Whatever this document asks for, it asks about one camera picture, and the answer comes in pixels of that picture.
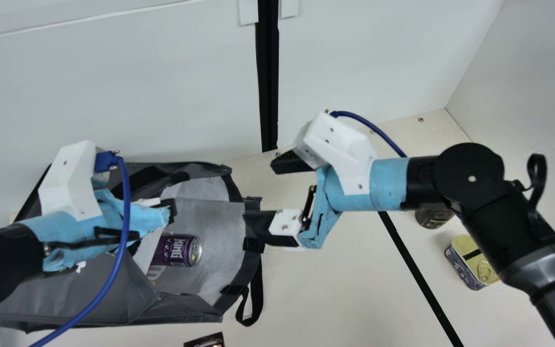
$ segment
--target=bag handle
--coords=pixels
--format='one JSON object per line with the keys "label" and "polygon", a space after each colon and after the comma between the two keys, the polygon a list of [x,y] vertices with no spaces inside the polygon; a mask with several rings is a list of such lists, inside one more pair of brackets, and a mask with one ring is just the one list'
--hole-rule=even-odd
{"label": "bag handle", "polygon": [[[237,319],[237,321],[245,327],[254,325],[254,323],[256,323],[256,321],[260,318],[260,314],[262,313],[264,306],[262,260],[258,258],[258,267],[256,268],[256,272],[251,279],[249,288],[247,286],[228,285],[222,289],[222,294],[242,296],[243,300],[237,308],[235,319]],[[251,316],[244,319],[243,314],[248,296],[251,296]]]}

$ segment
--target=blue cable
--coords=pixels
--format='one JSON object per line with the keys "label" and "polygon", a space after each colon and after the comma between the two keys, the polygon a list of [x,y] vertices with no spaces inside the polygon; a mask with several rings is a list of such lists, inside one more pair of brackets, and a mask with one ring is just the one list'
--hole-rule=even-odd
{"label": "blue cable", "polygon": [[48,334],[38,342],[34,343],[30,347],[41,347],[51,342],[61,334],[65,333],[71,327],[77,325],[79,321],[83,320],[90,312],[97,306],[104,296],[110,290],[110,287],[115,282],[119,269],[121,268],[121,263],[123,262],[123,257],[126,254],[126,244],[128,243],[128,234],[130,233],[130,180],[128,178],[128,170],[125,167],[125,162],[123,158],[117,157],[117,165],[121,169],[121,183],[123,185],[123,226],[121,227],[121,242],[119,242],[119,251],[117,252],[117,257],[115,257],[115,264],[113,265],[110,275],[104,283],[104,286],[100,290],[99,294],[84,308],[79,314],[74,318],[70,319],[68,323],[62,325],[57,330]]}
{"label": "blue cable", "polygon": [[399,156],[401,156],[402,158],[407,157],[407,155],[401,149],[399,149],[398,145],[395,145],[395,142],[393,142],[393,140],[391,140],[391,138],[389,136],[387,136],[387,134],[385,134],[382,130],[380,130],[378,127],[376,127],[376,125],[374,125],[371,121],[368,121],[367,119],[363,118],[362,116],[359,116],[357,114],[353,114],[352,112],[347,112],[347,111],[333,111],[333,112],[330,113],[330,115],[335,117],[335,118],[337,118],[337,117],[348,117],[348,118],[352,118],[354,120],[360,121],[364,125],[367,125],[368,128],[372,129],[380,137],[382,137],[388,143],[388,145],[390,145],[391,148],[394,149],[394,151]]}

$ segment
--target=white wall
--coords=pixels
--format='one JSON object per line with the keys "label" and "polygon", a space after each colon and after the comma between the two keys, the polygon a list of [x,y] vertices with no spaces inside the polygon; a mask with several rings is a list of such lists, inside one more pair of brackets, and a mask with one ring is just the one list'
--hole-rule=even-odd
{"label": "white wall", "polygon": [[126,160],[260,152],[254,28],[237,0],[0,36],[0,227],[59,147],[86,139]]}
{"label": "white wall", "polygon": [[279,21],[279,146],[325,108],[386,121],[444,108],[502,0],[301,0]]}
{"label": "white wall", "polygon": [[0,33],[190,0],[0,0]]}
{"label": "white wall", "polygon": [[526,185],[531,152],[546,154],[539,209],[555,228],[555,1],[506,0],[447,110]]}

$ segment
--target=velcro strap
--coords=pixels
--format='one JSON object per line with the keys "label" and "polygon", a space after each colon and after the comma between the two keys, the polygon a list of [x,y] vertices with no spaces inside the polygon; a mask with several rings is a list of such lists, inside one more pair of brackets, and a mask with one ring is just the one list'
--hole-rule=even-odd
{"label": "velcro strap", "polygon": [[253,237],[246,237],[243,239],[243,250],[255,253],[264,252],[264,242],[259,239],[254,239]]}
{"label": "velcro strap", "polygon": [[249,288],[247,286],[242,285],[227,285],[222,290],[220,290],[221,294],[225,295],[241,295],[241,293],[248,292]]}

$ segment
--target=black vertical pole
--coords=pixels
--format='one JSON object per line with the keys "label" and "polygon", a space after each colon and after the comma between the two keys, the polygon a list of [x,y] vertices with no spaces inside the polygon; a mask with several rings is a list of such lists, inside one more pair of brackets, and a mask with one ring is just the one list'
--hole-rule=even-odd
{"label": "black vertical pole", "polygon": [[258,0],[256,70],[263,152],[278,146],[278,0]]}

